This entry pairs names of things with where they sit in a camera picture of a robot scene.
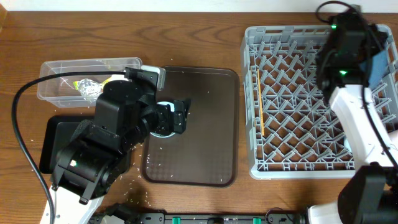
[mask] crumpled foil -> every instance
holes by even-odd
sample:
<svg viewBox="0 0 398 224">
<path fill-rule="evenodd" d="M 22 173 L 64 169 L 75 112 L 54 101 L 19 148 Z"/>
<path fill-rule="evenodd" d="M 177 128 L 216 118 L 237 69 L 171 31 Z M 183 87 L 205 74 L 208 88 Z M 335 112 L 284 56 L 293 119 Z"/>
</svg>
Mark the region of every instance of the crumpled foil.
<svg viewBox="0 0 398 224">
<path fill-rule="evenodd" d="M 97 97 L 102 93 L 101 87 L 102 84 L 88 78 L 78 82 L 78 91 L 90 103 L 96 101 Z"/>
</svg>

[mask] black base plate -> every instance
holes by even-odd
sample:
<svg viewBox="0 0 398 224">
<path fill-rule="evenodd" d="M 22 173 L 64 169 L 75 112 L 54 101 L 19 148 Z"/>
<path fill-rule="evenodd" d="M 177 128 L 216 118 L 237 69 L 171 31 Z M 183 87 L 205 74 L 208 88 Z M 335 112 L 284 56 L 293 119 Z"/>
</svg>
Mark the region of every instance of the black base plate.
<svg viewBox="0 0 398 224">
<path fill-rule="evenodd" d="M 84 119 L 94 119 L 94 116 L 53 116 L 49 119 L 39 164 L 41 173 L 52 174 L 57 164 L 57 153 L 69 144 L 77 126 Z M 126 172 L 129 168 L 130 159 L 126 159 Z"/>
<path fill-rule="evenodd" d="M 288 211 L 269 211 L 258 215 L 238 214 L 165 214 L 139 213 L 131 209 L 130 204 L 115 204 L 108 207 L 104 213 L 93 215 L 88 224 L 112 223 L 141 223 L 141 224 L 306 224 L 307 213 Z"/>
</svg>

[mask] yellow stick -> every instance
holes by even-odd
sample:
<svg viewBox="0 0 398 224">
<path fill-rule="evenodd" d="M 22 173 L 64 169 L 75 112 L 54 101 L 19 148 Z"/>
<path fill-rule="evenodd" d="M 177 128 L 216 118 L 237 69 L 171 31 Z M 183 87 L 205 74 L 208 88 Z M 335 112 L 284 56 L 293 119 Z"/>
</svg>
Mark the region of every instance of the yellow stick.
<svg viewBox="0 0 398 224">
<path fill-rule="evenodd" d="M 264 132 L 264 118 L 262 117 L 262 97 L 261 97 L 261 85 L 260 85 L 260 72 L 257 69 L 257 85 L 259 92 L 259 104 L 260 104 L 260 120 L 261 120 L 261 135 L 266 135 Z"/>
</svg>

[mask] plastic dish rack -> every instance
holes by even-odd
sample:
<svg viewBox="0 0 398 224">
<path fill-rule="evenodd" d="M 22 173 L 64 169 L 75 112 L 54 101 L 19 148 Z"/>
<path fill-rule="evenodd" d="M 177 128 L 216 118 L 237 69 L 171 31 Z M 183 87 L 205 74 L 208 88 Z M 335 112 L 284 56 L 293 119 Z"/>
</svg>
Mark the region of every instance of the plastic dish rack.
<svg viewBox="0 0 398 224">
<path fill-rule="evenodd" d="M 249 27 L 241 45 L 246 101 L 246 142 L 254 179 L 351 178 L 354 162 L 345 134 L 316 84 L 315 56 L 329 26 Z M 398 54 L 388 26 L 388 64 L 373 90 L 388 131 L 398 124 Z M 257 71 L 260 77 L 258 86 Z M 262 111 L 259 105 L 259 91 Z M 263 114 L 264 134 L 261 133 Z"/>
</svg>

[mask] wooden table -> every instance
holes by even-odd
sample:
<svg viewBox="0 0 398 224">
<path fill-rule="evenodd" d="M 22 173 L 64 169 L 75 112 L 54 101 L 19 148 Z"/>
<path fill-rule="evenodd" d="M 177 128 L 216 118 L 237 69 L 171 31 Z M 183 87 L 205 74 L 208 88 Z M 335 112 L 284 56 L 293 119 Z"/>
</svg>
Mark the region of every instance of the wooden table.
<svg viewBox="0 0 398 224">
<path fill-rule="evenodd" d="M 366 17 L 387 24 L 398 39 L 398 14 Z M 23 84 L 39 77 L 43 62 L 139 57 L 145 64 L 156 66 L 230 68 L 242 82 L 239 47 L 244 30 L 249 26 L 295 24 L 319 22 L 312 13 L 9 12 L 0 33 L 1 222 L 38 223 L 44 210 L 45 195 L 11 126 L 14 94 Z M 35 86 L 21 98 L 18 119 L 27 147 L 39 162 L 51 116 L 90 114 L 93 109 L 56 108 L 38 100 L 36 91 Z M 242 87 L 239 95 L 238 177 L 233 185 L 217 189 L 150 184 L 137 177 L 138 147 L 133 156 L 136 165 L 112 185 L 101 209 L 128 198 L 134 201 L 129 202 L 132 208 L 164 209 L 169 213 L 265 213 L 271 207 L 300 210 L 336 200 L 348 180 L 260 181 L 249 176 Z"/>
</svg>

